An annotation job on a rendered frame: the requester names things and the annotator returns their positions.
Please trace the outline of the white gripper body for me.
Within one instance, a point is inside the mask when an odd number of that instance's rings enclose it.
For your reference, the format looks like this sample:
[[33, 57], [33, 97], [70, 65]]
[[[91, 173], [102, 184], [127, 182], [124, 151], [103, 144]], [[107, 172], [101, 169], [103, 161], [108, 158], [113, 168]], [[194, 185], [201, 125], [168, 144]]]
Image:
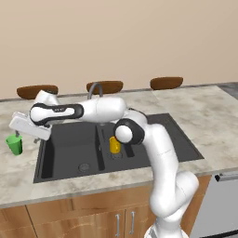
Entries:
[[27, 135], [43, 140], [49, 140], [52, 128], [52, 126], [36, 126], [30, 120], [29, 115], [21, 112], [13, 113], [9, 127], [15, 131], [18, 131], [19, 133], [25, 133]]

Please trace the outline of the green cup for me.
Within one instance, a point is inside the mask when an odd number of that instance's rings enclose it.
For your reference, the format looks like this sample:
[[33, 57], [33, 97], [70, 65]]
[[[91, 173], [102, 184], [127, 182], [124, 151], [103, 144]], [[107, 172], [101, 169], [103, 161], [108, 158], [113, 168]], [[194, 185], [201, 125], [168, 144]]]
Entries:
[[22, 136], [12, 134], [6, 138], [6, 144], [14, 155], [22, 153]]

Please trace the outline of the black double basin sink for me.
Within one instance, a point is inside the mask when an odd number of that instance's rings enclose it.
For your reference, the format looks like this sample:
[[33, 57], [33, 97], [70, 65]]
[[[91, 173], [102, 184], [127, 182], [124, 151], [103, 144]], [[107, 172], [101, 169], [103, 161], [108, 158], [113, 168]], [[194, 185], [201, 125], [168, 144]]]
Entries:
[[[118, 128], [132, 128], [132, 141], [110, 152], [110, 138]], [[104, 126], [77, 122], [54, 125], [49, 140], [40, 143], [33, 181], [70, 179], [148, 167], [142, 139], [145, 133], [132, 119]]]

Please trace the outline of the yellow cup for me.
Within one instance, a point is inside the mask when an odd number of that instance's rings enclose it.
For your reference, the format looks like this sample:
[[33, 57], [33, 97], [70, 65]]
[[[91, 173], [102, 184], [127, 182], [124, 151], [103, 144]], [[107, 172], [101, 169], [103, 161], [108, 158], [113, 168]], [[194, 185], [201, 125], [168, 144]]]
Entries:
[[119, 153], [121, 151], [121, 143], [116, 139], [116, 137], [110, 137], [110, 152]]

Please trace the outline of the brown stool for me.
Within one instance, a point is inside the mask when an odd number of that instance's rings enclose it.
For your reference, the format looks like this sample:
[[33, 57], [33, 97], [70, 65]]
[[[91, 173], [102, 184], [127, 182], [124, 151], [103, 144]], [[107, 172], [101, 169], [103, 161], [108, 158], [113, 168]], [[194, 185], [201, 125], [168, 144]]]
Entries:
[[59, 92], [58, 87], [54, 85], [36, 85], [18, 87], [17, 94], [22, 99], [35, 99], [41, 90], [54, 95], [57, 95]]
[[[123, 89], [124, 83], [122, 81], [98, 81], [102, 86], [103, 94], [114, 94], [120, 92]], [[89, 91], [89, 88], [93, 85], [91, 82], [86, 85], [86, 90]], [[99, 94], [99, 89], [96, 87], [93, 92], [94, 95]]]
[[151, 89], [165, 90], [180, 87], [183, 83], [183, 78], [179, 76], [156, 77], [150, 81]]

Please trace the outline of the grey curved tap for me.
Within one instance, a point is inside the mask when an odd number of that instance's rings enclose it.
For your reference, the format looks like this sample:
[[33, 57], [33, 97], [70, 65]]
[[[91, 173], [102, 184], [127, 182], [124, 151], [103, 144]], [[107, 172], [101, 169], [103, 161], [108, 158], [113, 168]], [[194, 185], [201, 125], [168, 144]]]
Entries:
[[99, 89], [99, 96], [103, 97], [102, 86], [99, 82], [96, 82], [96, 83], [93, 83], [93, 85], [89, 88], [87, 99], [92, 99], [92, 95], [96, 87]]

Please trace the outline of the wooden drawer front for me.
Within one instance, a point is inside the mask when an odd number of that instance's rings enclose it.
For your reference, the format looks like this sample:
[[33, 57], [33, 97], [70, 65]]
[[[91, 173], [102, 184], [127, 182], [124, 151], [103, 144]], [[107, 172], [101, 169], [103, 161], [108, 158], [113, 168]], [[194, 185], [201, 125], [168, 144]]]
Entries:
[[151, 186], [140, 186], [112, 192], [101, 192], [73, 198], [27, 205], [31, 210], [58, 211], [60, 213], [76, 210], [104, 210], [118, 206], [133, 205], [147, 202]]

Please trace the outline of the wooden cupboard door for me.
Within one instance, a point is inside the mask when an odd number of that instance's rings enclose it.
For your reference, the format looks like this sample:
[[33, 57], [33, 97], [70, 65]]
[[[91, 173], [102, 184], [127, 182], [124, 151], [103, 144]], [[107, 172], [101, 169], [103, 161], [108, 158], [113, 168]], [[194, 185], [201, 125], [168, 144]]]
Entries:
[[[129, 234], [131, 230], [131, 212], [135, 211], [134, 234]], [[125, 238], [144, 238], [145, 232], [155, 221], [155, 215], [148, 205], [129, 207], [125, 216]]]
[[0, 209], [0, 238], [36, 238], [25, 206]]
[[120, 214], [119, 238], [124, 238], [124, 210], [51, 222], [33, 221], [33, 226], [37, 238], [116, 238], [116, 214]]

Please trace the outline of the grey dishwasher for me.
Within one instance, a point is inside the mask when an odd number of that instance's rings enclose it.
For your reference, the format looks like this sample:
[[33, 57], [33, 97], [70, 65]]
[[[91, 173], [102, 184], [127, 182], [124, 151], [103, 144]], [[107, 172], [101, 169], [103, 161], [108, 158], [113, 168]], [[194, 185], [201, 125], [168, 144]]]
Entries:
[[190, 238], [238, 238], [238, 180], [211, 178]]

